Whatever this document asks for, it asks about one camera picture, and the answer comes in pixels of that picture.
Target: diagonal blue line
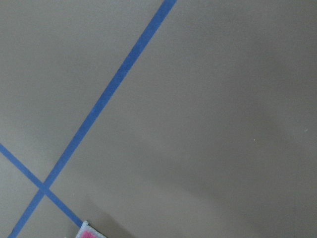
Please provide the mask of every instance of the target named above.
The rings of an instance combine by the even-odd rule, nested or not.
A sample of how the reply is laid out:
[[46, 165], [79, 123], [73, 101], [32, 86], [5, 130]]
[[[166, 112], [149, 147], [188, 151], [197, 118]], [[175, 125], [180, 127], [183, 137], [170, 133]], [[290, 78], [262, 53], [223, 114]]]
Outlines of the diagonal blue line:
[[[140, 56], [141, 52], [144, 50], [154, 33], [157, 31], [161, 23], [164, 21], [165, 17], [169, 13], [169, 11], [172, 9], [174, 4], [176, 3], [176, 0], [165, 0], [147, 27], [145, 28], [144, 32], [141, 34], [140, 38], [137, 40], [135, 45], [133, 46], [132, 50], [128, 54], [128, 56], [123, 61], [122, 65], [118, 69], [117, 73], [114, 75], [110, 83], [108, 84], [107, 88], [104, 90], [104, 92], [101, 94], [100, 98], [97, 100], [94, 107], [91, 109], [89, 114], [87, 115], [84, 122], [79, 127], [78, 131], [72, 138], [72, 140], [69, 142], [68, 146], [66, 147], [65, 151], [62, 153], [61, 157], [55, 164], [54, 168], [46, 178], [44, 185], [49, 188], [61, 170], [66, 165], [67, 161], [71, 157], [71, 155], [74, 153], [82, 139], [87, 134], [90, 127], [93, 125], [103, 108], [106, 106], [116, 89], [119, 87], [135, 61]], [[9, 235], [8, 238], [16, 238], [16, 236], [19, 234], [21, 229], [24, 227], [25, 223], [29, 219], [29, 217], [32, 215], [33, 211], [35, 210], [36, 206], [40, 203], [42, 200], [44, 194], [39, 190], [34, 198], [32, 199], [31, 203], [26, 208], [25, 212], [20, 217], [18, 223], [15, 225], [12, 233]]]
[[[24, 166], [14, 155], [11, 154], [2, 144], [0, 144], [0, 152], [11, 161], [31, 182], [33, 182], [42, 193], [38, 195], [35, 200], [43, 197], [43, 193], [53, 202], [55, 205], [65, 213], [78, 227], [81, 227], [82, 221], [52, 192], [47, 188], [27, 167]], [[31, 207], [25, 212], [32, 213], [35, 207]]]

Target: thin blue line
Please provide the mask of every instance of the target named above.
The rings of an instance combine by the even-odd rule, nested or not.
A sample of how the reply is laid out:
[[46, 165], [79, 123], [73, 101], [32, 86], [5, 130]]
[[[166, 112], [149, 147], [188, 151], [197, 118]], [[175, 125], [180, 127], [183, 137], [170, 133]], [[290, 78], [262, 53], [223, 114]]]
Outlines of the thin blue line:
[[65, 213], [66, 216], [68, 216], [78, 227], [81, 227], [83, 222], [2, 144], [0, 144], [0, 152], [42, 191], [41, 196], [39, 195], [37, 199], [42, 198], [42, 194], [44, 193], [62, 212]]
[[[61, 157], [55, 164], [54, 168], [46, 178], [44, 185], [48, 188], [53, 184], [61, 170], [66, 165], [67, 161], [71, 157], [71, 155], [74, 153], [82, 139], [85, 137], [86, 133], [90, 129], [90, 127], [93, 125], [103, 108], [106, 106], [116, 89], [119, 87], [135, 61], [140, 56], [141, 52], [144, 50], [154, 33], [157, 31], [161, 23], [164, 21], [165, 17], [169, 13], [169, 11], [172, 9], [174, 4], [176, 3], [176, 0], [165, 0], [159, 9], [157, 10], [154, 17], [151, 19], [149, 24], [147, 25], [146, 29], [138, 39], [138, 41], [133, 46], [131, 52], [128, 54], [128, 56], [123, 61], [122, 65], [118, 69], [117, 73], [114, 75], [110, 83], [108, 84], [107, 88], [104, 90], [104, 92], [101, 94], [100, 98], [92, 108], [92, 110], [87, 115], [86, 119], [82, 123], [82, 125], [79, 127], [78, 131], [68, 144], [65, 151], [62, 153]], [[12, 234], [9, 238], [16, 238], [16, 236], [19, 234], [29, 217], [32, 215], [32, 212], [34, 211], [35, 207], [40, 203], [41, 199], [43, 198], [43, 195], [41, 195], [42, 192], [39, 190], [35, 197], [32, 199], [31, 203], [28, 205], [27, 209], [19, 219], [18, 223], [15, 225]]]

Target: pink object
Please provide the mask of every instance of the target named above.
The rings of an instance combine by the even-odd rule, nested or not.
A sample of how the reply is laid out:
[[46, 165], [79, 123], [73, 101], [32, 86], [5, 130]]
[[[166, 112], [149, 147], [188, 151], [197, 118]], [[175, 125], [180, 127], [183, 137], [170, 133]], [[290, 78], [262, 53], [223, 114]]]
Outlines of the pink object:
[[84, 231], [80, 238], [97, 238], [97, 237], [88, 231]]

